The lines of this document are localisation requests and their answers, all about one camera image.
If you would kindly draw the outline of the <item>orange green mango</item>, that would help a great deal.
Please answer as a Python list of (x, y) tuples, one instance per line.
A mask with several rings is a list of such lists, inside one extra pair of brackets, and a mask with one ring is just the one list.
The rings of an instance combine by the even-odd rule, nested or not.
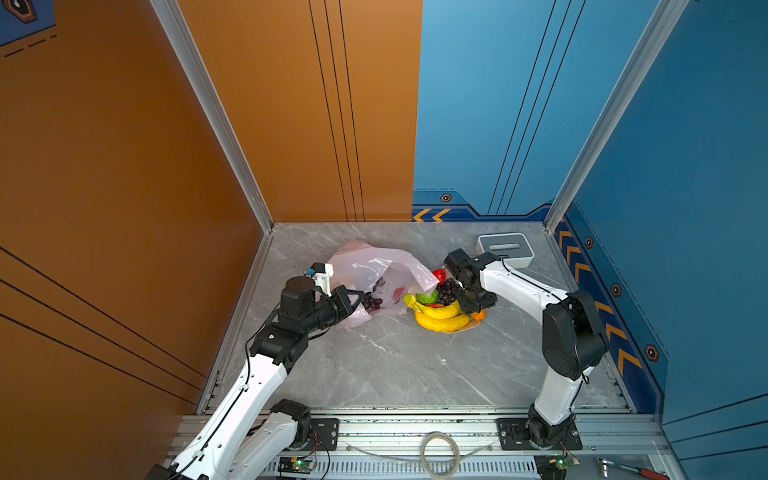
[(472, 313), (472, 318), (477, 322), (483, 322), (487, 317), (487, 310), (483, 309), (480, 312)]

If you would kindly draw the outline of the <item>dark purple grape bunch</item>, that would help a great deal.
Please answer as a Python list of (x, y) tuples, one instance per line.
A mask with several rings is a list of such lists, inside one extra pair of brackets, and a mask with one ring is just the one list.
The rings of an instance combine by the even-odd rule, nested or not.
[(457, 300), (458, 294), (463, 290), (463, 286), (453, 278), (447, 278), (440, 283), (435, 291), (437, 292), (436, 304), (448, 306)]

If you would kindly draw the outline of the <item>yellow banana bunch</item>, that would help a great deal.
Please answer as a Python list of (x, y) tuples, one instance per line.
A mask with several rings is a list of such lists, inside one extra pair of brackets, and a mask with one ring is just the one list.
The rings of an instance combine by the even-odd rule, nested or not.
[(422, 305), (415, 296), (408, 294), (404, 297), (404, 303), (413, 311), (416, 322), (432, 332), (455, 333), (467, 327), (472, 320), (470, 315), (462, 312), (458, 301), (437, 308)]

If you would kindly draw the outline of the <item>pink plastic bag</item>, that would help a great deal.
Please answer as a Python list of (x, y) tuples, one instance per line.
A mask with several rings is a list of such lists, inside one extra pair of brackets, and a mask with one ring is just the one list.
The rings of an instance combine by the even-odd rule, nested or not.
[(328, 261), (333, 268), (331, 287), (343, 285), (348, 291), (370, 293), (380, 300), (378, 309), (368, 312), (360, 303), (355, 312), (340, 323), (352, 329), (376, 315), (399, 315), (406, 312), (407, 294), (431, 294), (438, 285), (437, 277), (414, 255), (404, 250), (375, 247), (352, 240)]

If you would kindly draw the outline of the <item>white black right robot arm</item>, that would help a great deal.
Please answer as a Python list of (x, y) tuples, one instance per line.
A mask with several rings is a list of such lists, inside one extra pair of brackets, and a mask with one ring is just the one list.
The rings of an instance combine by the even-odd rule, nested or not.
[(539, 283), (491, 253), (470, 256), (457, 249), (447, 255), (444, 266), (462, 286), (458, 301), (464, 312), (478, 313), (503, 298), (540, 324), (547, 364), (543, 385), (526, 422), (507, 435), (525, 450), (579, 449), (573, 406), (610, 350), (593, 297), (585, 290), (568, 292)]

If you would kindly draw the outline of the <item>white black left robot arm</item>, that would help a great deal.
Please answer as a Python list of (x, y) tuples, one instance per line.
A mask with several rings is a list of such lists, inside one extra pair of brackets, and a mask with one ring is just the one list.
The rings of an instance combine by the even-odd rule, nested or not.
[(290, 278), (278, 305), (245, 343), (237, 380), (197, 436), (150, 479), (256, 479), (275, 457), (310, 437), (309, 407), (283, 400), (257, 419), (311, 340), (350, 317), (364, 297), (330, 286), (329, 270)]

